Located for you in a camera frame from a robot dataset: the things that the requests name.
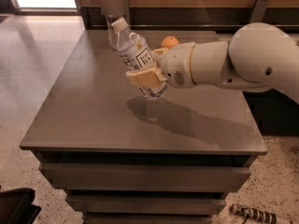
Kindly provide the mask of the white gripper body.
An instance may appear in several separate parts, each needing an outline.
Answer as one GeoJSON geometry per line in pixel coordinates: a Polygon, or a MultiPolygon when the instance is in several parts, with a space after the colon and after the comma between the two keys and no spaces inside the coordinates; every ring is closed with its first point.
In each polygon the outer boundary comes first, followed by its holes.
{"type": "Polygon", "coordinates": [[[172,87],[187,89],[195,86],[190,68],[194,47],[194,42],[178,44],[163,55],[161,69],[172,87]]]}

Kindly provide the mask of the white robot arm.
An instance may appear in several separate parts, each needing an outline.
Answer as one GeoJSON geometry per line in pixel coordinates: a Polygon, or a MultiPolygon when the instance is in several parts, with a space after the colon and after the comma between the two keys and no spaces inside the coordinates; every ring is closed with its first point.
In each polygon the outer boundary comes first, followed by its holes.
{"type": "Polygon", "coordinates": [[[178,89],[196,85],[263,92],[274,89],[299,103],[299,44],[261,22],[240,28],[229,41],[181,43],[152,52],[157,66],[128,72],[130,83],[178,89]]]}

